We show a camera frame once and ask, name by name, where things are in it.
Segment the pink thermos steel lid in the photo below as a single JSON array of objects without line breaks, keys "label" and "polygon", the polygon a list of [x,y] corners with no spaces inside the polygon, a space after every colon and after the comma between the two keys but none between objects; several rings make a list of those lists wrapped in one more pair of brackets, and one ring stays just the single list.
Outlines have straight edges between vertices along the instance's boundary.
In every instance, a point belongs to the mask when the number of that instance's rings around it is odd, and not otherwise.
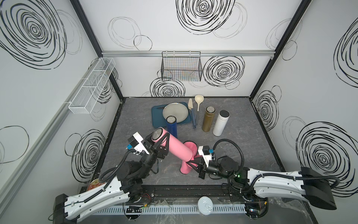
[{"label": "pink thermos steel lid", "polygon": [[[162,137],[165,133],[169,133],[167,132],[164,128],[160,127],[157,128],[152,135],[152,140],[157,143],[157,141],[159,140],[160,137]],[[169,152],[172,153],[173,155],[175,155],[176,157],[178,157],[179,159],[181,159],[180,156],[180,150],[183,147],[183,143],[178,140],[177,138],[175,138],[174,136],[172,136],[170,134],[170,140],[169,140]]]}]

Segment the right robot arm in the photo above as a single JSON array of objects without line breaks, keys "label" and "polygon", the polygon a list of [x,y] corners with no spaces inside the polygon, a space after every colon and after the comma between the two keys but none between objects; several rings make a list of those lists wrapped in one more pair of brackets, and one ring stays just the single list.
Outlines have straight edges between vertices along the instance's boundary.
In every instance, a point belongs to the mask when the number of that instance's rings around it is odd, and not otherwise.
[{"label": "right robot arm", "polygon": [[215,146],[222,142],[230,143],[238,150],[240,162],[227,155],[216,158],[214,149],[209,146],[199,147],[192,141],[184,143],[194,154],[187,165],[199,174],[199,178],[225,179],[229,189],[245,200],[283,197],[307,201],[324,210],[336,210],[332,191],[340,184],[337,177],[322,175],[308,167],[286,173],[248,168],[244,166],[240,147],[229,139],[221,139]]}]

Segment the blue thermos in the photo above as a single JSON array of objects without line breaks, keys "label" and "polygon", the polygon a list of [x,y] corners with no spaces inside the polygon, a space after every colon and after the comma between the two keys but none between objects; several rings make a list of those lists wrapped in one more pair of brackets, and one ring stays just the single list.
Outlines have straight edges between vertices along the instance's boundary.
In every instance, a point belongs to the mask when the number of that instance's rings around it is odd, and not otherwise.
[{"label": "blue thermos", "polygon": [[175,138],[178,138],[177,131],[177,119],[175,116],[168,116],[166,118],[167,132],[169,132]]}]

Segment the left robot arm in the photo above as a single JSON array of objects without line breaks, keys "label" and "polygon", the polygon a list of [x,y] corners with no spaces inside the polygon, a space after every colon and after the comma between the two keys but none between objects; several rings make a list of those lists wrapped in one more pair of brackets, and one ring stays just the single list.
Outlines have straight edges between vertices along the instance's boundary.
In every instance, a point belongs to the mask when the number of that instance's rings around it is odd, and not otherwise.
[{"label": "left robot arm", "polygon": [[143,179],[148,177],[158,159],[168,155],[173,138],[162,128],[146,138],[135,133],[129,138],[119,164],[99,177],[101,185],[74,196],[58,195],[48,220],[53,224],[77,224],[113,205],[140,200]]}]

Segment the pink microfiber cloth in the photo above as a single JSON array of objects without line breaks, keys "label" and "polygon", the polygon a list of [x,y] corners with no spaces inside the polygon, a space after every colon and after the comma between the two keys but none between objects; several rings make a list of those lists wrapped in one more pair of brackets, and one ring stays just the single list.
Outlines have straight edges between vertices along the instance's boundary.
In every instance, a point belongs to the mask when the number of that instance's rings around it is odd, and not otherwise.
[{"label": "pink microfiber cloth", "polygon": [[186,141],[183,143],[183,147],[180,150],[180,156],[182,159],[182,164],[180,168],[180,172],[182,174],[189,174],[192,170],[192,167],[187,164],[187,162],[193,160],[197,155],[198,146],[193,141]]}]

